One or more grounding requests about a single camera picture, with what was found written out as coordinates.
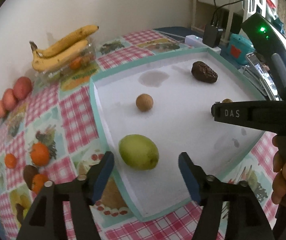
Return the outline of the person's right hand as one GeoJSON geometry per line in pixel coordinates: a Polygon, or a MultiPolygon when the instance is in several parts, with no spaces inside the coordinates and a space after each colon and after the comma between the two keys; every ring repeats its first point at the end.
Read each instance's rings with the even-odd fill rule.
{"type": "Polygon", "coordinates": [[[272,143],[278,149],[273,158],[273,171],[276,176],[272,184],[272,202],[278,205],[286,195],[286,137],[276,135],[272,143]]]}

